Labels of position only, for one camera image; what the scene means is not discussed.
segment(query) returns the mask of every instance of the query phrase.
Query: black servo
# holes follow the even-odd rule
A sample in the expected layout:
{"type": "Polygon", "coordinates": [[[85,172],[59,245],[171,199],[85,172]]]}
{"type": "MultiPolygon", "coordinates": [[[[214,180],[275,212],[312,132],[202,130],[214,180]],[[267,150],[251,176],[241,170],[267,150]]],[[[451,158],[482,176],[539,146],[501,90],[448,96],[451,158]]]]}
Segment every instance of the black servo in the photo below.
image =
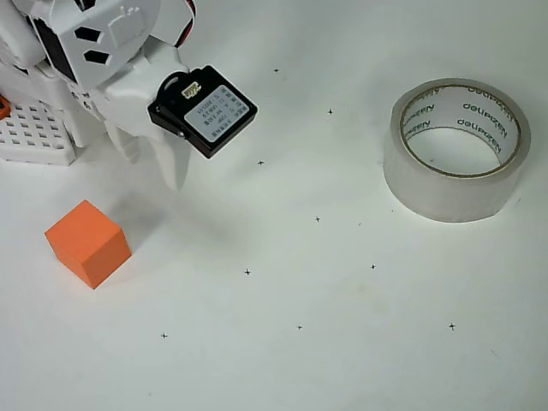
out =
{"type": "Polygon", "coordinates": [[[154,124],[184,137],[207,158],[240,133],[257,111],[212,66],[171,74],[148,107],[154,124]]]}

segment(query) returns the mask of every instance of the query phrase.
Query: tape roll core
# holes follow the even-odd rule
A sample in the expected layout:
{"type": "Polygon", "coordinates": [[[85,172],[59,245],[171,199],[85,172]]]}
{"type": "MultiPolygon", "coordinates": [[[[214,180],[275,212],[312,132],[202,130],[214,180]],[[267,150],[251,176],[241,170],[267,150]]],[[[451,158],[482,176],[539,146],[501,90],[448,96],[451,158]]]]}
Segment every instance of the tape roll core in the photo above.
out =
{"type": "Polygon", "coordinates": [[[384,178],[390,191],[423,217],[448,223],[480,220],[507,202],[530,145],[527,118],[498,89],[468,79],[429,81],[394,106],[384,178]],[[409,141],[434,128],[456,128],[482,139],[499,166],[480,174],[453,174],[432,166],[416,155],[409,141]]]}

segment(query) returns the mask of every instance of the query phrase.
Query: orange plastic piece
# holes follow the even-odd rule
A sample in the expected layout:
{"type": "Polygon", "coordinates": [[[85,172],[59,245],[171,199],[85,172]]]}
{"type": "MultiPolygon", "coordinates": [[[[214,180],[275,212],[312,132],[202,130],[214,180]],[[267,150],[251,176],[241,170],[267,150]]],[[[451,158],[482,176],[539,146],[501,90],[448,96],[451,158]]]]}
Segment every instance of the orange plastic piece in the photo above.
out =
{"type": "Polygon", "coordinates": [[[96,289],[129,257],[122,229],[84,200],[45,237],[59,261],[92,289],[96,289]]]}
{"type": "Polygon", "coordinates": [[[0,96],[0,120],[8,117],[9,113],[11,113],[11,108],[9,107],[8,100],[0,96]]]}

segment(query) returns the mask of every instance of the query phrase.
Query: white robot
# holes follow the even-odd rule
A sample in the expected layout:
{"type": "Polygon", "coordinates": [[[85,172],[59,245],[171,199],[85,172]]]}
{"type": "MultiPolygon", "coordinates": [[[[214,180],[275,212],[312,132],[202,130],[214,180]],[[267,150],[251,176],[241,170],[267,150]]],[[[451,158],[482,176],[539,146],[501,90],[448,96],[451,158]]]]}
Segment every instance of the white robot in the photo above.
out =
{"type": "Polygon", "coordinates": [[[149,139],[179,189],[190,145],[210,158],[257,113],[213,67],[182,64],[195,13],[193,0],[0,0],[0,158],[68,165],[106,130],[131,162],[149,139]],[[181,2],[193,18],[167,43],[160,9],[181,2]]]}

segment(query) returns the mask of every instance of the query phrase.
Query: white perforated panel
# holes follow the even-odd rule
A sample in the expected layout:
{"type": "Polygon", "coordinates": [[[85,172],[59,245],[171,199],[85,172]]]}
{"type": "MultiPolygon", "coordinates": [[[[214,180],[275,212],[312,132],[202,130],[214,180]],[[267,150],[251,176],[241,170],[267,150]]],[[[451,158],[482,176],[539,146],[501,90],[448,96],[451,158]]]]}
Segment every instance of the white perforated panel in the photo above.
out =
{"type": "Polygon", "coordinates": [[[69,165],[76,155],[63,122],[53,113],[42,104],[16,104],[0,121],[0,158],[69,165]]]}

